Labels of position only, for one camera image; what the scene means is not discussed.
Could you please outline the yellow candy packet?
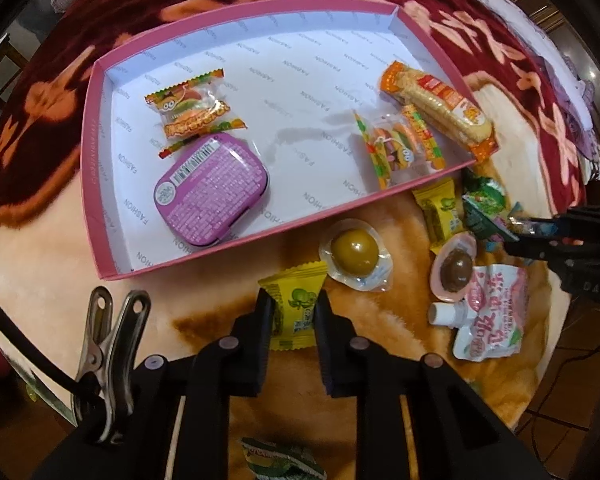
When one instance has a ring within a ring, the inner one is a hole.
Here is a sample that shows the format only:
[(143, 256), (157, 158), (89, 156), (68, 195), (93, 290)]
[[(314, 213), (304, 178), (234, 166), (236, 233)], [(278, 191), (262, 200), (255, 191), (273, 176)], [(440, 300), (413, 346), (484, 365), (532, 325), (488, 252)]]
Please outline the yellow candy packet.
[(452, 236), (465, 231), (457, 208), (454, 180), (439, 179), (415, 188), (413, 195), (425, 217), (430, 250), (437, 255)]
[(275, 301), (272, 351), (294, 351), (316, 345), (313, 312), (327, 276), (327, 263), (315, 261), (268, 276), (259, 285)]

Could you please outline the green pea snack packet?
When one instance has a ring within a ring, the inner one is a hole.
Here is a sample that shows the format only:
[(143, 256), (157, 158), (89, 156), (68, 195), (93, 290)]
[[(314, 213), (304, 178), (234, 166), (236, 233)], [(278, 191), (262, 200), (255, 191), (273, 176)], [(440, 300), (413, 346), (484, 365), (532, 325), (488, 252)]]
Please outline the green pea snack packet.
[(518, 236), (507, 226), (504, 216), (506, 196), (497, 180), (478, 176), (465, 169), (462, 174), (462, 202), (465, 224), (478, 240), (516, 242)]

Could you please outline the pink jelly drink pouch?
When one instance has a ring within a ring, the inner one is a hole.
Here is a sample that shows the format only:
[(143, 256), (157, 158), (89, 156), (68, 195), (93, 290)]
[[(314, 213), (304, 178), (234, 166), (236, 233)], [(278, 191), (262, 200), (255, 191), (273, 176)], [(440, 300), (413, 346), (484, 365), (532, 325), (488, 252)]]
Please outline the pink jelly drink pouch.
[(482, 362), (520, 351), (528, 302), (528, 275), (519, 266), (476, 266), (462, 298), (434, 302), (432, 326), (454, 328), (453, 356)]

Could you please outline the golden ball jelly cup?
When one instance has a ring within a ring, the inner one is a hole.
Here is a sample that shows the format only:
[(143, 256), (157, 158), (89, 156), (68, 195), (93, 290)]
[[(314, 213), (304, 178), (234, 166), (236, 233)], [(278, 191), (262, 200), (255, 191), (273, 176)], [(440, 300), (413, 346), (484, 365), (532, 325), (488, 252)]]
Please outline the golden ball jelly cup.
[(344, 219), (325, 232), (318, 248), (327, 275), (356, 292), (386, 292), (393, 258), (379, 233), (367, 222)]

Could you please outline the corn snack orange packet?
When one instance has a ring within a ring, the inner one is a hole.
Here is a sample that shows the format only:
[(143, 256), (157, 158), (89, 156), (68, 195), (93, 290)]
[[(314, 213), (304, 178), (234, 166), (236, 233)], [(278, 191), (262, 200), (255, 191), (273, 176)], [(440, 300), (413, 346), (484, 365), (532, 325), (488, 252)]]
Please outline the corn snack orange packet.
[(498, 150), (493, 122), (477, 104), (438, 77), (394, 61), (382, 73), (379, 87), (403, 108), (413, 105), (427, 124), (470, 151), (477, 162)]

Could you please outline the purple mint tin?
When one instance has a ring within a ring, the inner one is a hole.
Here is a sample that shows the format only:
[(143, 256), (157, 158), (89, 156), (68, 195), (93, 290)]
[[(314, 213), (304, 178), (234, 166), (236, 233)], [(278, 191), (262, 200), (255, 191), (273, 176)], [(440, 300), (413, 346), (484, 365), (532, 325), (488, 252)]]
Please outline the purple mint tin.
[(268, 172), (248, 144), (228, 133), (192, 143), (157, 182), (154, 202), (168, 227), (185, 243), (219, 243), (262, 198)]

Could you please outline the burger gummy candy packet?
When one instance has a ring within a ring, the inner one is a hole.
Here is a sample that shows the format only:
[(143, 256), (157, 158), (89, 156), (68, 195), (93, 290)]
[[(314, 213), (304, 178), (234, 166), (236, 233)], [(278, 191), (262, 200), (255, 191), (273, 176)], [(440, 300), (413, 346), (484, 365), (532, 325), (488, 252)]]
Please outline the burger gummy candy packet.
[(355, 110), (353, 117), (381, 190), (446, 168), (442, 149), (414, 105), (372, 117)]

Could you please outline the blue-edged clear candy bag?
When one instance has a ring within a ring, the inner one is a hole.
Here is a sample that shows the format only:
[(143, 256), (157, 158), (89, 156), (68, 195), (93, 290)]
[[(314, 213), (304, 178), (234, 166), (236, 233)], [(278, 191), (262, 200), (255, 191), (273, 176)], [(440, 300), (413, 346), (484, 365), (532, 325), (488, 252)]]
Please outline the blue-edged clear candy bag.
[(486, 239), (486, 251), (494, 250), (506, 240), (518, 240), (521, 235), (553, 236), (557, 226), (552, 219), (532, 218), (517, 202), (507, 214), (498, 214), (491, 220), (493, 233)]

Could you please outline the brown chocolate ball cup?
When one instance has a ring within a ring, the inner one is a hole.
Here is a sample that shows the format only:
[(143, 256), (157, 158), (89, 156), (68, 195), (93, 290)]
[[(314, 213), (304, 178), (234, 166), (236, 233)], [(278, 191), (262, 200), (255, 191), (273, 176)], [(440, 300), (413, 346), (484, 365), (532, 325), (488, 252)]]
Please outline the brown chocolate ball cup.
[(464, 293), (474, 272), (477, 241), (469, 232), (453, 235), (436, 253), (429, 284), (437, 300), (457, 302)]

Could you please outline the red and cream fleece blanket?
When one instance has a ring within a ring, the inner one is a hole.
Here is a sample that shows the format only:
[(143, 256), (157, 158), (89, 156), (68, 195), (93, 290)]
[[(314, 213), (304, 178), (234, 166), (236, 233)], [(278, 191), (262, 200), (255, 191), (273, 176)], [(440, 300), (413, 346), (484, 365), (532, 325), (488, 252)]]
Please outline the red and cream fleece blanket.
[[(99, 279), (82, 207), (80, 136), (96, 58), (145, 30), (232, 4), (279, 0), (78, 0), (38, 48), (0, 119), (0, 306), (56, 366), (74, 377), (88, 296)], [(498, 176), (512, 200), (549, 217), (580, 202), (577, 137), (531, 49), (482, 1), (366, 0), (403, 6), (452, 58), (496, 127), (501, 149), (479, 174)], [(430, 327), (430, 252), (422, 210), (404, 192), (344, 214), (370, 223), (394, 258), (388, 292), (328, 280), (334, 311), (391, 353), (451, 356), (451, 331)], [(253, 308), (258, 281), (317, 260), (324, 220), (242, 247), (110, 283), (123, 299), (145, 289), (152, 309), (144, 353), (177, 359), (226, 334)], [(569, 296), (545, 263), (529, 270), (522, 350), (479, 364), (450, 359), (510, 428), (528, 408), (562, 328)], [(353, 479), (355, 402), (326, 396), (315, 348), (270, 354), (262, 393), (230, 404), (230, 478), (252, 478), (239, 439), (298, 442), (333, 479)]]

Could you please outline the metal spring clip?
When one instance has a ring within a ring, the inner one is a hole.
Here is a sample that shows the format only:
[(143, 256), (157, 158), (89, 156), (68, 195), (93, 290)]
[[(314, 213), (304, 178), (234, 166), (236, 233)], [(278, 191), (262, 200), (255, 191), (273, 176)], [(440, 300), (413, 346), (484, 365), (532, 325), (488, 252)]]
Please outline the metal spring clip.
[(121, 442), (134, 413), (132, 371), (150, 308), (148, 293), (132, 290), (114, 315), (109, 290), (91, 292), (71, 407), (78, 424), (95, 427), (99, 443)]

